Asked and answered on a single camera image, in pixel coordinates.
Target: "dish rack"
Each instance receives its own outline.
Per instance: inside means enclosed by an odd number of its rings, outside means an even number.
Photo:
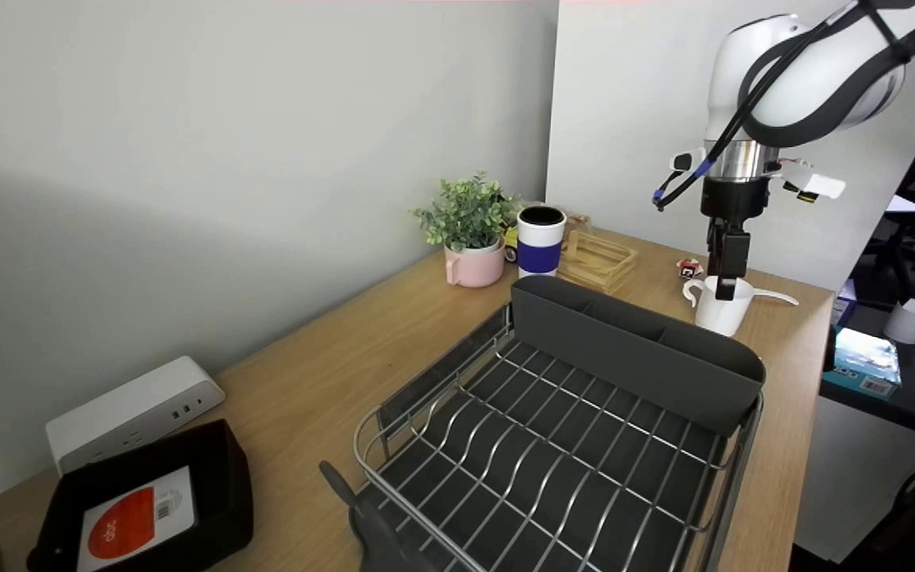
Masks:
[[[364,565],[703,569],[743,472],[760,379],[728,338],[517,280],[507,309],[359,422],[369,486],[355,498],[405,559],[364,551]]]

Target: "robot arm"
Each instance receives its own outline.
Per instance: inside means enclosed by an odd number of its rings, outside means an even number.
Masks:
[[[724,38],[710,76],[707,151],[676,186],[654,192],[654,205],[664,210],[706,179],[703,214],[717,298],[729,298],[732,280],[747,274],[743,222],[768,202],[778,150],[869,120],[894,94],[910,57],[915,0],[858,0],[812,29],[796,15],[764,15]],[[827,179],[799,183],[834,192]]]

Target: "gray wall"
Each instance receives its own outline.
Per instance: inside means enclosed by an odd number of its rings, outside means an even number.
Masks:
[[[545,199],[591,214],[597,226],[706,253],[697,183],[668,214],[650,192],[671,158],[697,150],[707,131],[707,78],[717,40],[741,22],[837,0],[658,0],[559,2]],[[837,199],[812,205],[776,194],[754,218],[749,265],[827,289],[842,287],[915,157],[915,59],[876,120],[837,131],[784,157],[844,179]]]
[[[541,197],[552,33],[555,0],[0,0],[0,489],[45,419],[418,258],[439,179]]]

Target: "wooden countertop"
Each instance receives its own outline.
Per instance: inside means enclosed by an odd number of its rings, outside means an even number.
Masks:
[[[629,245],[638,249],[638,262],[614,297],[688,320],[674,267],[683,253],[649,240]],[[228,419],[251,460],[255,539],[215,569],[359,569],[346,509],[319,481],[318,460],[363,483],[350,452],[359,419],[504,304],[510,276],[514,270],[489,289],[450,289],[440,280],[440,258],[424,258],[223,371],[228,399],[214,415]],[[717,569],[784,572],[831,297],[763,274],[747,280],[796,297],[799,309],[756,303],[737,333],[760,354],[768,379]],[[0,495],[6,572],[25,569],[49,489],[55,472],[45,469]]]

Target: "pink pot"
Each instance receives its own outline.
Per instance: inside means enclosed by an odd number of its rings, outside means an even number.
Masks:
[[[462,249],[443,251],[447,282],[480,289],[501,276],[504,251],[501,245],[491,249]]]

